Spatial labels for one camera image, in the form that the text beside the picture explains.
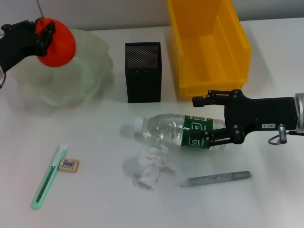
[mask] clear bowl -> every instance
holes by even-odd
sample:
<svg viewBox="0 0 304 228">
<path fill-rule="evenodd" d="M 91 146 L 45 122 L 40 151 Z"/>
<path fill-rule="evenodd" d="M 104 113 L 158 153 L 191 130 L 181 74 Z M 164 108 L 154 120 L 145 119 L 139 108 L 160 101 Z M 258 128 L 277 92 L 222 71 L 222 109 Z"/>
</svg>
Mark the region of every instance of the clear bowl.
<svg viewBox="0 0 304 228">
<path fill-rule="evenodd" d="M 51 106 L 82 101 L 96 93 L 112 69 L 109 46 L 91 32 L 71 29 L 76 40 L 73 59 L 61 67 L 48 67 L 36 56 L 22 60 L 11 70 L 26 99 L 40 99 Z"/>
</svg>

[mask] white table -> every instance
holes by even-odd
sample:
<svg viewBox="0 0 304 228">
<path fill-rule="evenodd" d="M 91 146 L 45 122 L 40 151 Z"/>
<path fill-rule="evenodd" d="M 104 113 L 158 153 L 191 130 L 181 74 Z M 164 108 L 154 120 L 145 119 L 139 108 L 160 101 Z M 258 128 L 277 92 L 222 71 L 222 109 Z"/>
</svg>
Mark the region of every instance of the white table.
<svg viewBox="0 0 304 228">
<path fill-rule="evenodd" d="M 304 92 L 304 19 L 242 22 L 252 46 L 244 94 L 252 98 Z M 135 116 L 163 113 L 223 119 L 223 108 L 177 103 L 168 58 L 168 27 L 95 31 L 110 44 L 114 86 L 82 105 L 49 110 L 24 103 L 8 75 L 0 90 L 0 227 L 2 228 L 302 228 L 304 152 L 299 136 L 271 146 L 277 132 L 251 133 L 224 151 L 172 150 L 175 175 L 154 190 L 137 186 L 135 156 L 147 148 L 127 134 Z M 125 42 L 160 41 L 158 104 L 128 104 Z M 39 210 L 30 205 L 60 143 L 80 160 L 77 174 L 57 174 Z M 186 178 L 249 170 L 249 180 L 179 188 Z"/>
</svg>

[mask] eraser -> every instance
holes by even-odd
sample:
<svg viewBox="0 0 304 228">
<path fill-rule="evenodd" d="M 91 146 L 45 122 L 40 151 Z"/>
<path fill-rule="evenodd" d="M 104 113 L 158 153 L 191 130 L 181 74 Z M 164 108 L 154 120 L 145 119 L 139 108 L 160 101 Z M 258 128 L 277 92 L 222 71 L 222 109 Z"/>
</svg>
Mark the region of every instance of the eraser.
<svg viewBox="0 0 304 228">
<path fill-rule="evenodd" d="M 63 158 L 59 164 L 59 170 L 64 172 L 77 172 L 79 160 Z"/>
</svg>

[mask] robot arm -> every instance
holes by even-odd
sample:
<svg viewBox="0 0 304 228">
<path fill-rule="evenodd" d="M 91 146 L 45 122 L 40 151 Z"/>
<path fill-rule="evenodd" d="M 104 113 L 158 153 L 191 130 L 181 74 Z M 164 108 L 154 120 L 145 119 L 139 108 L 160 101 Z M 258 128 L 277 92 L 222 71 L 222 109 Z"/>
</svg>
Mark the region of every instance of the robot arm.
<svg viewBox="0 0 304 228">
<path fill-rule="evenodd" d="M 279 142 L 285 144 L 287 134 L 303 135 L 303 101 L 304 94 L 296 94 L 295 98 L 250 99 L 241 90 L 209 90 L 206 98 L 194 97 L 193 106 L 225 106 L 226 128 L 213 131 L 191 129 L 190 136 L 192 139 L 204 139 L 209 146 L 215 146 L 241 144 L 250 132 L 278 130 Z"/>
<path fill-rule="evenodd" d="M 6 72 L 28 56 L 45 56 L 53 40 L 55 24 L 47 24 L 40 35 L 36 33 L 35 22 L 25 20 L 17 24 L 1 26 L 4 36 L 0 38 L 0 79 L 4 84 Z"/>
</svg>

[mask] yellow storage box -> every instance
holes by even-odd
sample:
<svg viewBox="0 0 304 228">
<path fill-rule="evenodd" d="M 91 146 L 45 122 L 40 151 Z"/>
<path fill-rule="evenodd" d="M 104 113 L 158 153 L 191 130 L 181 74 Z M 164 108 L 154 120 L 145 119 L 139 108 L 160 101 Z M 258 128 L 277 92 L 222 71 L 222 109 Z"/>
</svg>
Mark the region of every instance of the yellow storage box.
<svg viewBox="0 0 304 228">
<path fill-rule="evenodd" d="M 250 43 L 230 0 L 168 0 L 170 46 L 180 97 L 241 89 Z"/>
</svg>

